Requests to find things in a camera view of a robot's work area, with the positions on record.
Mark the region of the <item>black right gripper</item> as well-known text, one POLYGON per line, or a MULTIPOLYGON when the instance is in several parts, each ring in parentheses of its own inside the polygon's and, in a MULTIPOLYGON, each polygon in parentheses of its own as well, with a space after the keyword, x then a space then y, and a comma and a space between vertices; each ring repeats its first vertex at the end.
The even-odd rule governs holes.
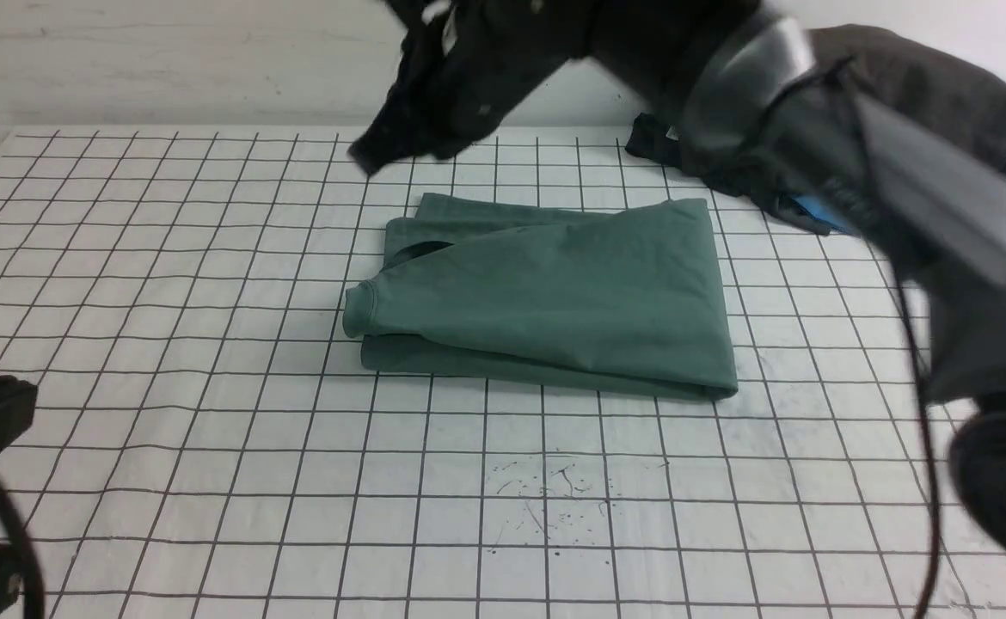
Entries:
POLYGON ((491 136, 563 65, 584 58, 598 1, 390 1, 405 27, 396 80, 350 145, 366 176, 404 158, 448 160, 491 136))

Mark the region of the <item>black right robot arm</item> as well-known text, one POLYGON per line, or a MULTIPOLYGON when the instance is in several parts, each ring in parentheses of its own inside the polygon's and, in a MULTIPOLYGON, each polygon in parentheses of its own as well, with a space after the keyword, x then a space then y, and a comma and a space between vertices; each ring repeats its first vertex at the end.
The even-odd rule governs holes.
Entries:
POLYGON ((350 146, 372 175, 453 158, 570 59, 589 58, 724 162, 750 156, 836 209, 929 301, 921 403, 970 399, 948 447, 956 497, 1006 549, 1006 181, 821 68, 765 1, 390 1, 396 82, 350 146))

